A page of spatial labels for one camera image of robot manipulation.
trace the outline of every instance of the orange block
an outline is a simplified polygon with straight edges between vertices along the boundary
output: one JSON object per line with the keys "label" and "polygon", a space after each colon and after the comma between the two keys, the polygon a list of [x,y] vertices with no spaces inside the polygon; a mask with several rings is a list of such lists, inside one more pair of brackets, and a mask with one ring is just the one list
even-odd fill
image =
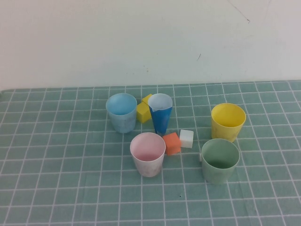
{"label": "orange block", "polygon": [[176,133],[163,136],[166,144],[167,155],[176,154],[181,151],[181,141]]}

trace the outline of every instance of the pink cup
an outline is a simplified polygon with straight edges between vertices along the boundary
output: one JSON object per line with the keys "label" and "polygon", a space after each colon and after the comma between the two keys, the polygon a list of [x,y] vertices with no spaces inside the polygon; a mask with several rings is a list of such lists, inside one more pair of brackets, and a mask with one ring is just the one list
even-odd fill
{"label": "pink cup", "polygon": [[165,142],[155,133],[141,133],[134,137],[130,151],[139,173],[144,177],[154,177],[162,169]]}

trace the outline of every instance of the light blue cup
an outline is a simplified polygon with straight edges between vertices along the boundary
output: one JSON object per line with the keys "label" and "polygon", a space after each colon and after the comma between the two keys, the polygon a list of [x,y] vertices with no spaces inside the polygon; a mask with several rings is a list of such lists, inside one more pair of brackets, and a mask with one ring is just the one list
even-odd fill
{"label": "light blue cup", "polygon": [[137,108],[135,97],[127,93],[118,93],[108,99],[105,107],[118,133],[128,133],[134,129]]}

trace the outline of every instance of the white block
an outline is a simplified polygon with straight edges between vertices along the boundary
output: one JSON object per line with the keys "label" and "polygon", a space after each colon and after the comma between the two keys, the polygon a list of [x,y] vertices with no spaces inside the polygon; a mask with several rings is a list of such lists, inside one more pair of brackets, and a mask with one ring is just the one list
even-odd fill
{"label": "white block", "polygon": [[182,129],[180,132],[181,147],[192,148],[193,131]]}

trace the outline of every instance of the cube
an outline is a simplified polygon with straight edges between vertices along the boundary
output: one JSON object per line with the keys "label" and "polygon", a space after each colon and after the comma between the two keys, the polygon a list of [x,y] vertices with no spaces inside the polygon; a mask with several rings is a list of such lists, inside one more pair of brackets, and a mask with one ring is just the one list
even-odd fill
{"label": "cube", "polygon": [[142,102],[146,103],[147,105],[149,105],[148,101],[149,98],[152,96],[152,94],[147,95],[145,98],[142,98]]}
{"label": "cube", "polygon": [[176,133],[163,136],[166,144],[166,154],[172,155],[181,151],[181,141]]}
{"label": "cube", "polygon": [[192,148],[193,131],[182,129],[180,132],[181,147]]}
{"label": "cube", "polygon": [[151,112],[150,112],[150,108],[149,106],[144,103],[141,102],[140,104],[138,104],[137,106],[137,119],[139,120],[139,122],[141,123],[145,123],[146,121],[148,121],[149,119],[151,119]]}

